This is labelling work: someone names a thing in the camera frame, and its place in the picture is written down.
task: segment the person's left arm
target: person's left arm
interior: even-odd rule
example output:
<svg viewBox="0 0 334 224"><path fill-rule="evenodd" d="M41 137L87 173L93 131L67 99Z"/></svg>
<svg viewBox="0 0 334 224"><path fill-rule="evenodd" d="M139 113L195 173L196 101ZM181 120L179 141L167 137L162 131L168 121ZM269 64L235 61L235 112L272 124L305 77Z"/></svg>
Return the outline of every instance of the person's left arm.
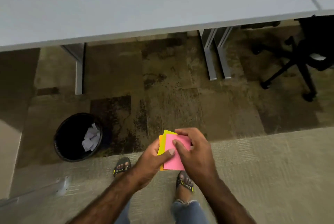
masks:
<svg viewBox="0 0 334 224"><path fill-rule="evenodd" d="M132 195L148 185L161 164L172 158L175 153L174 149L170 149L158 156L158 150L159 139L156 139L129 171L112 183L69 224L114 223Z"/></svg>

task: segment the sandal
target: sandal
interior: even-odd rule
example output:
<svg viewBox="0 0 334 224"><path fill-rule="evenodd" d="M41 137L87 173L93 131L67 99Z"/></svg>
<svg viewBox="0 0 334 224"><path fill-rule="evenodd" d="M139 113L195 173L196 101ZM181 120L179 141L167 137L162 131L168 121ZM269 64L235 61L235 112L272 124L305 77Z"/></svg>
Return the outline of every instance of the sandal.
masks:
<svg viewBox="0 0 334 224"><path fill-rule="evenodd" d="M129 168L131 168L131 162L130 159L127 157L123 157L121 159L118 160L118 162L116 163L116 166L114 168L114 177L115 175L119 174L119 173L123 173L125 171L127 171Z"/></svg>
<svg viewBox="0 0 334 224"><path fill-rule="evenodd" d="M184 183L184 181L181 180L180 175L183 175L183 180L186 181L186 183ZM187 188L188 190L190 190L191 192L194 192L194 182L190 179L190 177L188 176L188 174L186 173L186 171L182 170L180 171L180 173L177 175L177 179L176 179L176 188L178 188L180 185L184 186L185 188Z"/></svg>

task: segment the person's right thumb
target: person's right thumb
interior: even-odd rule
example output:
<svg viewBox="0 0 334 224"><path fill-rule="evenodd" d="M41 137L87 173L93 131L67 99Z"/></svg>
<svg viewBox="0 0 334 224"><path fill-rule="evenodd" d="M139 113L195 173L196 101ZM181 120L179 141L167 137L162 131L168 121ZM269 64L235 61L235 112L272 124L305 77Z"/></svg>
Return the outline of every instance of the person's right thumb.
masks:
<svg viewBox="0 0 334 224"><path fill-rule="evenodd" d="M177 152L179 153L180 157L183 158L189 154L189 151L186 149L186 147L182 144L181 141L178 141L177 139L173 140L173 145L175 146Z"/></svg>

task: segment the forearm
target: forearm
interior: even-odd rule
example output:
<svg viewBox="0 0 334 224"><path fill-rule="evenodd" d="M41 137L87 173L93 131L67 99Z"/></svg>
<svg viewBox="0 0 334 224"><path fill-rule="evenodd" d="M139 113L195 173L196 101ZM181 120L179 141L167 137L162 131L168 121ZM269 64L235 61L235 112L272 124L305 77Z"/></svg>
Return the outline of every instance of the forearm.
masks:
<svg viewBox="0 0 334 224"><path fill-rule="evenodd" d="M219 224L255 223L254 219L219 177L213 177L206 180L205 183L199 183L198 186L211 206Z"/></svg>
<svg viewBox="0 0 334 224"><path fill-rule="evenodd" d="M97 199L87 206L70 224L114 223L127 202L136 192L134 173L129 171L112 183Z"/></svg>

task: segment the sticky note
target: sticky note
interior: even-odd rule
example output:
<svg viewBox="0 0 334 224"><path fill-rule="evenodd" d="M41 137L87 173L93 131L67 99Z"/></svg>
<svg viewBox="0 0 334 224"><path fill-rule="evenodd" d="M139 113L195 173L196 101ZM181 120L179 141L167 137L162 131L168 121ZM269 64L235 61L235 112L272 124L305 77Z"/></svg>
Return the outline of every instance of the sticky note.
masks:
<svg viewBox="0 0 334 224"><path fill-rule="evenodd" d="M164 131L163 135L159 135L159 150L158 150L158 155L163 154L165 152L165 142L166 142L166 135L167 134L177 134L175 132L171 132L168 130ZM160 171L164 171L164 164L160 166Z"/></svg>
<svg viewBox="0 0 334 224"><path fill-rule="evenodd" d="M165 151L174 148L173 140L177 139L183 143L187 150L190 150L190 138L184 135L166 135L166 142L165 142ZM164 169L172 169L172 170L184 170L184 166L181 162L181 158L177 150L175 149L175 155L169 161L165 162Z"/></svg>

